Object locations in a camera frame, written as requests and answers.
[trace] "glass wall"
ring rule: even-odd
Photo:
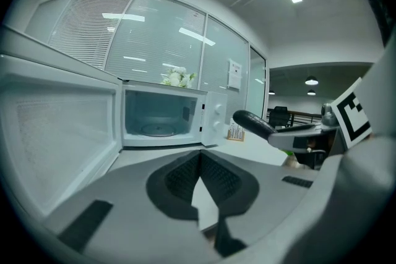
[[[198,74],[205,15],[170,0],[133,0],[117,28],[105,70],[161,83],[170,69]],[[197,89],[198,80],[192,82]]]
[[[226,123],[245,107],[261,116],[265,61],[232,29],[187,4],[51,0],[38,6],[25,32],[122,79],[161,83],[184,67],[197,75],[189,88],[228,95]]]
[[[265,96],[265,59],[250,49],[250,76],[246,110],[262,117]]]
[[[40,4],[26,27],[25,33],[48,43],[56,22],[70,0],[51,0]]]
[[[200,89],[228,95],[226,123],[235,111],[245,109],[248,89],[249,44],[223,24],[209,17]],[[230,82],[230,63],[240,65],[239,88]]]
[[[99,69],[130,0],[72,0],[49,45]]]

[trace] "desk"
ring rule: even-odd
[[[226,139],[228,126],[225,127],[222,142],[219,145],[210,147],[211,150],[220,151],[229,155],[238,156],[246,160],[281,166],[286,160],[287,154],[277,148],[272,147],[264,139],[245,132],[244,142],[231,141]],[[181,153],[184,151],[201,150],[205,147],[202,144],[183,145],[177,147],[150,147],[150,148],[127,148],[123,150],[109,171],[113,171],[123,166],[137,164],[148,160],[154,160],[161,156]],[[218,209],[212,200],[201,179],[198,180],[192,196],[192,206],[199,212],[199,229],[209,228],[217,223]]]

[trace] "microwave knob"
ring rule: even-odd
[[[223,105],[222,104],[217,104],[215,107],[215,113],[221,114],[223,112]]]
[[[214,124],[213,124],[213,130],[214,131],[217,131],[218,130],[218,128],[220,127],[220,121],[216,121]]]

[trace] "white flowers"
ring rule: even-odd
[[[170,69],[166,77],[162,80],[161,84],[168,86],[176,86],[183,88],[191,88],[192,82],[194,81],[194,77],[196,73],[187,74],[187,70],[185,67],[175,67],[174,69]]]

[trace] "microwave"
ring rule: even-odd
[[[122,104],[125,147],[209,146],[224,138],[226,94],[128,81]]]

